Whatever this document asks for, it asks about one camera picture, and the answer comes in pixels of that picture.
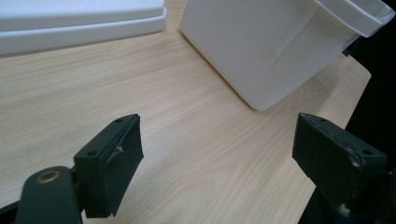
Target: tabletop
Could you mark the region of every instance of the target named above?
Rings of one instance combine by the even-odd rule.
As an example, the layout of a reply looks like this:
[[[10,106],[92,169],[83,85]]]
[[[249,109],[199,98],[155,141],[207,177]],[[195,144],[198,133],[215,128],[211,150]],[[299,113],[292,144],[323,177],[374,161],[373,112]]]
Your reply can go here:
[[[137,113],[145,158],[118,214],[86,223],[298,222],[315,186],[291,158],[297,115],[345,127],[370,74],[340,55],[256,111],[179,31],[185,0],[165,5],[156,34],[0,59],[0,206]]]

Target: container lid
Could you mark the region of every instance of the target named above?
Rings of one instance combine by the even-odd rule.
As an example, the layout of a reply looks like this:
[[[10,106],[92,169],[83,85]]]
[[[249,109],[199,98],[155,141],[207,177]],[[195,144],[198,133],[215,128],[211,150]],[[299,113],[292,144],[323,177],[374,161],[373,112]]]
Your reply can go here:
[[[163,0],[1,0],[0,32],[141,20],[163,7]]]
[[[358,34],[369,37],[387,24],[395,11],[380,0],[316,0]]]

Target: screw hole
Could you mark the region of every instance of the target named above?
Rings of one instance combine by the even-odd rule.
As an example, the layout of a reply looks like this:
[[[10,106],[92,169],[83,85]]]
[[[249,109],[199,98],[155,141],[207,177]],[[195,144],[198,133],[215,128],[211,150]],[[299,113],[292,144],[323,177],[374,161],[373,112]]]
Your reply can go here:
[[[35,180],[38,184],[45,184],[51,182],[52,180],[58,178],[61,175],[61,172],[56,170],[47,171],[37,177]]]
[[[373,155],[373,152],[371,152],[371,151],[369,151],[369,150],[363,150],[363,154],[364,154],[364,155],[371,156],[371,155]]]
[[[87,156],[94,156],[94,155],[96,155],[96,151],[89,151],[87,153]]]

